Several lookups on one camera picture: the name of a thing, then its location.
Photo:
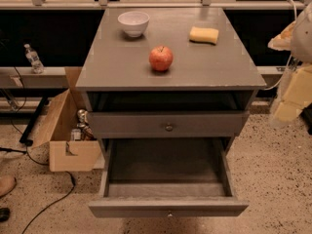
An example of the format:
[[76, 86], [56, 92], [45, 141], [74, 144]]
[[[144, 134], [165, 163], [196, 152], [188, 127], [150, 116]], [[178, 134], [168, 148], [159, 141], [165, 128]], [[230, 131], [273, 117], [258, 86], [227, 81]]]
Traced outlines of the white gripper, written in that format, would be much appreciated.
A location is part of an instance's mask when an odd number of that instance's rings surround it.
[[[276, 51], [290, 51], [294, 26], [295, 21], [272, 38], [268, 47]], [[301, 66], [296, 71], [287, 69], [282, 76], [278, 96], [272, 105], [272, 124], [288, 125], [311, 103], [312, 65]]]

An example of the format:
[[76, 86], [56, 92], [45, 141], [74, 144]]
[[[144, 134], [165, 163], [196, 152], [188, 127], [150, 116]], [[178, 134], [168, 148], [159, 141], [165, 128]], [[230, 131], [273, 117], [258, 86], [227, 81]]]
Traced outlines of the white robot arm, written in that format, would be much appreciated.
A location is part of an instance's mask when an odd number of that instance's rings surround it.
[[270, 109], [270, 124], [290, 124], [312, 103], [312, 4], [268, 43], [277, 51], [290, 51], [286, 69]]

